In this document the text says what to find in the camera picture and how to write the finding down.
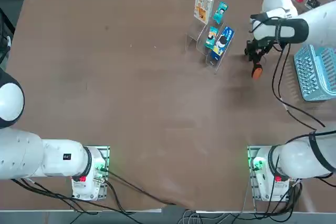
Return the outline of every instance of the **product box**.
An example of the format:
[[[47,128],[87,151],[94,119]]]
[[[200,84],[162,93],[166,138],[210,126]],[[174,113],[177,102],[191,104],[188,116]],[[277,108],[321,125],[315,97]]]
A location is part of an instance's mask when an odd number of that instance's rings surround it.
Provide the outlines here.
[[[220,60],[226,48],[230,44],[235,32],[230,27],[225,27],[222,34],[220,35],[218,41],[216,42],[212,52],[211,57],[214,60]]]
[[[212,13],[212,7],[214,5],[214,0],[196,0],[194,16],[202,21],[204,24],[208,24]]]

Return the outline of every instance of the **tabletop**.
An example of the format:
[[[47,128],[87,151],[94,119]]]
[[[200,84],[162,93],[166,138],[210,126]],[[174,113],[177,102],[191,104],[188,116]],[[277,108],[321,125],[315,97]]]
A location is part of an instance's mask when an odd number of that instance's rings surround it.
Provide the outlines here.
[[[198,210],[239,211],[249,178],[248,145],[273,145],[310,130],[288,116],[271,91],[279,53],[263,59],[251,79],[244,56],[249,16],[263,0],[221,0],[236,34],[218,74],[185,32],[195,0],[25,0],[7,72],[22,85],[26,106],[15,128],[42,138],[109,145],[110,168],[157,197]],[[335,101],[306,103],[292,56],[284,100],[335,122]],[[300,119],[311,123],[305,116]],[[68,178],[39,179],[71,194]],[[162,207],[113,181],[125,209]],[[1,210],[67,209],[11,181],[0,182]],[[297,211],[335,212],[334,190],[303,182]],[[111,193],[102,201],[115,207]],[[253,210],[250,188],[245,210]]]

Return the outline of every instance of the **robotic arm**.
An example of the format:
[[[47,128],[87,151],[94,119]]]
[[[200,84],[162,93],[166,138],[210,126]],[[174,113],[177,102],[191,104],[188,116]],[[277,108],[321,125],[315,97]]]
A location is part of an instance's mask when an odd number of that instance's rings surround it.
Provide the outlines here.
[[[264,0],[262,11],[251,15],[254,39],[247,42],[245,49],[257,74],[261,56],[268,53],[274,43],[282,48],[298,43],[336,47],[336,1],[297,16],[291,0]],[[311,133],[284,145],[260,148],[251,166],[258,180],[261,199],[279,200],[288,189],[289,178],[336,173],[334,150],[336,131],[334,134]],[[270,199],[274,181],[274,194]]]
[[[274,44],[308,43],[316,47],[336,47],[336,2],[330,2],[298,16],[291,0],[264,0],[262,13],[251,15],[252,41],[247,42],[245,54],[253,61],[252,77],[262,73],[261,57]]]
[[[100,150],[11,129],[24,105],[20,84],[0,68],[0,179],[71,176],[73,197],[97,200],[105,176],[101,169],[107,168]]]

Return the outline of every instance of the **blue plastic basket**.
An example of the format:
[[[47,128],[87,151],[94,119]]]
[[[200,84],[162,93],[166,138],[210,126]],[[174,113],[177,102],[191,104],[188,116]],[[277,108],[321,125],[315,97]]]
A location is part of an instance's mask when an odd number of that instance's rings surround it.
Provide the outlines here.
[[[336,50],[302,47],[294,56],[300,89],[306,101],[336,98]]]

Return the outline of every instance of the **cardboard box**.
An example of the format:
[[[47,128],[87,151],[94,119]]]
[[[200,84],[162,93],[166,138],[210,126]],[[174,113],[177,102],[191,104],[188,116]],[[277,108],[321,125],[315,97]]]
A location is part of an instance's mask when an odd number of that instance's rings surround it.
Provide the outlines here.
[[[204,24],[208,24],[208,21],[212,14],[213,6],[214,0],[196,0],[194,16],[202,21]]]

